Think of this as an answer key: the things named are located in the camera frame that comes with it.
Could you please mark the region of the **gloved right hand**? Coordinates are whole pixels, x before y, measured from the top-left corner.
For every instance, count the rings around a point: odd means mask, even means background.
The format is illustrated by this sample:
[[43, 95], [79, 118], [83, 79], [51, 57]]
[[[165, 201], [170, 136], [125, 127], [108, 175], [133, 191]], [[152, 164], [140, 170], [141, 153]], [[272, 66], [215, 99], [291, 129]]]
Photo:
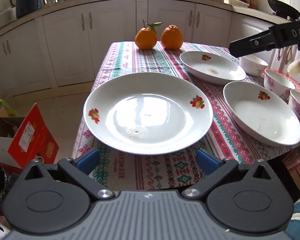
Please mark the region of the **gloved right hand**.
[[287, 67], [287, 74], [290, 76], [300, 74], [300, 60], [295, 60], [289, 64]]

